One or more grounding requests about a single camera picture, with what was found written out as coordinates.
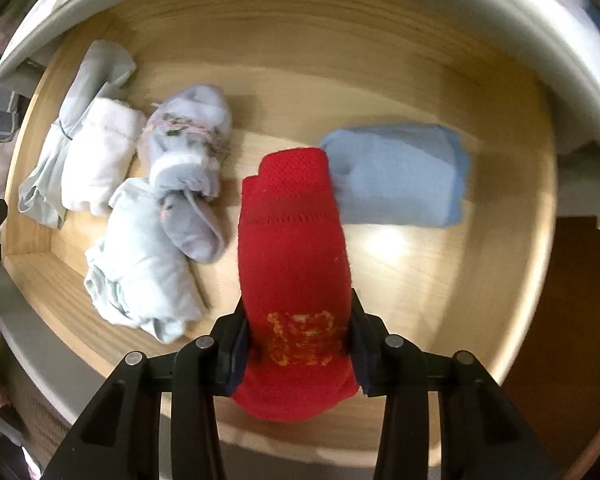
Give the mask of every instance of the light blue sock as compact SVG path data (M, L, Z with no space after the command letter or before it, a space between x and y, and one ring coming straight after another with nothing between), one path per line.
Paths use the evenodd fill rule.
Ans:
M462 219L470 158L460 136L438 124L336 130L327 153L343 224L447 227Z

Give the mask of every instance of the metal screw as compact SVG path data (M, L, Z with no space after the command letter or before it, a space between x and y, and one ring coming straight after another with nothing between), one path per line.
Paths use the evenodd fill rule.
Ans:
M470 365L474 362L474 356L466 350L458 352L458 354L456 354L456 359L458 359L458 362L463 365Z
M142 361L142 354L140 352L129 352L125 356L125 363L130 366L135 366L140 361Z
M397 334L389 334L384 338L384 344L391 348L400 348L402 345L404 345L404 339L402 339L402 336Z
M214 343L214 339L209 335L201 335L198 339L196 339L196 346L201 350L204 350L205 348L211 348Z

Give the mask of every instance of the blue folded cloth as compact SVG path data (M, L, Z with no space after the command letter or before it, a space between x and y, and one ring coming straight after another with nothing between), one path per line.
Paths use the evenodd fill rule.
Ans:
M360 126L331 132L320 147L343 224L461 221L471 161L456 132L438 124Z

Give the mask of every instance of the red sock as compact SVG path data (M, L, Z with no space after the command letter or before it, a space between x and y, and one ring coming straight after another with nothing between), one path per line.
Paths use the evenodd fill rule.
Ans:
M351 274L323 150L267 155L243 181L238 269L251 352L234 400L299 422L355 394Z

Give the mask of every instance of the yellow print on red sock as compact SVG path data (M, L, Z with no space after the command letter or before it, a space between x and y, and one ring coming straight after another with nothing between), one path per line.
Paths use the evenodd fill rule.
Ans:
M273 312L267 316L273 325L273 337L267 351L280 366L329 364L342 352L345 327L337 326L331 312L290 314Z

